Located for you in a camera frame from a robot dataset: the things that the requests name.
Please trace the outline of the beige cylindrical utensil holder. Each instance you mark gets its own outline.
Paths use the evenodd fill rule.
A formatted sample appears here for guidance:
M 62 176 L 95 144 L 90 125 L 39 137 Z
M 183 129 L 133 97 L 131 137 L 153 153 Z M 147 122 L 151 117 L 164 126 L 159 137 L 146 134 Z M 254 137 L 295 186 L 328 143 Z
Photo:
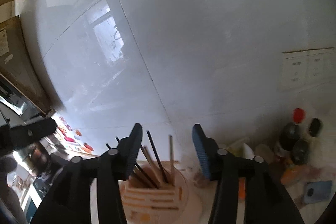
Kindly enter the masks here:
M 188 178 L 188 169 L 174 163 L 175 184 L 163 189 L 143 188 L 134 178 L 119 181 L 127 223 L 198 223 L 202 201 Z

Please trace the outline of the blue smartphone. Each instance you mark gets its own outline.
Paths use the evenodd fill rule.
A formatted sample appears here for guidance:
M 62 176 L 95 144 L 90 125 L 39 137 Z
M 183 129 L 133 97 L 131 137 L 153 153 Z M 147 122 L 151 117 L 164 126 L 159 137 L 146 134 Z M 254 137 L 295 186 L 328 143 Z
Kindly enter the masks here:
M 332 181 L 316 181 L 306 183 L 303 190 L 303 203 L 311 204 L 329 200 L 332 186 Z

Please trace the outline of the dark range hood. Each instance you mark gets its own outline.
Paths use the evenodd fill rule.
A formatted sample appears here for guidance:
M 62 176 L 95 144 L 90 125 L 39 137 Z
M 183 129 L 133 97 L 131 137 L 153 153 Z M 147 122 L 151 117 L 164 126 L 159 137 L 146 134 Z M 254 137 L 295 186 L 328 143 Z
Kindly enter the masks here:
M 1 103 L 28 122 L 55 114 L 49 98 L 34 72 L 12 74 L 1 68 Z

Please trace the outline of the metal cooking pot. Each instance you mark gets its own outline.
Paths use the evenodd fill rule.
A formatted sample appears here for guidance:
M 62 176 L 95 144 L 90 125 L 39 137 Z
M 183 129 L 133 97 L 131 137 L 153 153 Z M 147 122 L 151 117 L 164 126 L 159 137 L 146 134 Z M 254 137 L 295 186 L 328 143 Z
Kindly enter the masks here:
M 51 157 L 45 147 L 38 143 L 13 152 L 18 165 L 34 177 L 49 177 L 51 174 Z

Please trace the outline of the soy sauce bottle red cap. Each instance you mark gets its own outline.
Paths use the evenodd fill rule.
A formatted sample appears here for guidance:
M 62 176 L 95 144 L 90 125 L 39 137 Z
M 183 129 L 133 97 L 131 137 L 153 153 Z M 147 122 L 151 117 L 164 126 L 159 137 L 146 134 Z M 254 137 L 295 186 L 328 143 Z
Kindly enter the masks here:
M 290 154 L 296 142 L 300 139 L 300 124 L 304 121 L 306 112 L 302 108 L 293 111 L 292 120 L 282 129 L 274 147 L 277 156 L 285 158 Z

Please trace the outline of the orange seasoning box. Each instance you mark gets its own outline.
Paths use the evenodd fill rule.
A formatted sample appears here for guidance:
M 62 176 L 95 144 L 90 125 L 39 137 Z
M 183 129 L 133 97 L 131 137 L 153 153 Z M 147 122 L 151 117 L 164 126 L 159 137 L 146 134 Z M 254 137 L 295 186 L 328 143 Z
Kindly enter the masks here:
M 246 178 L 245 177 L 239 178 L 238 199 L 239 199 L 240 202 L 245 201 L 245 197 L 246 197 L 245 182 L 246 182 Z

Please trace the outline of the dark cap bottle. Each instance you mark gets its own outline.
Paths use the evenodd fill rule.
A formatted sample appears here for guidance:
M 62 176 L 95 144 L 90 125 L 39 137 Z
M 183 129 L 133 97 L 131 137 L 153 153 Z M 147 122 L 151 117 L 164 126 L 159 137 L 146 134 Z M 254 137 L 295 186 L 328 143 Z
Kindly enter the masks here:
M 305 165 L 309 162 L 322 129 L 322 120 L 318 118 L 313 118 L 307 128 L 304 128 L 290 153 L 291 160 L 295 165 Z

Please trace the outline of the triple white wall socket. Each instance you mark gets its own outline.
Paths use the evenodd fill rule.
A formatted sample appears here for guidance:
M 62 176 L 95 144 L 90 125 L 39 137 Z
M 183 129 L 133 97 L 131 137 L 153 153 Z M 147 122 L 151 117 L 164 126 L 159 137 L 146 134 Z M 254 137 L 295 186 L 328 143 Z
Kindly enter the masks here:
M 289 90 L 335 79 L 335 48 L 284 52 L 280 88 Z

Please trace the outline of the colourful wall stickers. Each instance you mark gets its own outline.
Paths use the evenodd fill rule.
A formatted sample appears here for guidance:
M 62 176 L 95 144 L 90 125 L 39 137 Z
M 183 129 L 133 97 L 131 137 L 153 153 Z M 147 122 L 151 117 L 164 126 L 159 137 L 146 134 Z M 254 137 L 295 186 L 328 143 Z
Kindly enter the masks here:
M 82 140 L 82 134 L 78 129 L 73 129 L 61 116 L 56 116 L 55 121 L 57 124 L 55 134 L 66 150 L 93 155 L 93 147 Z

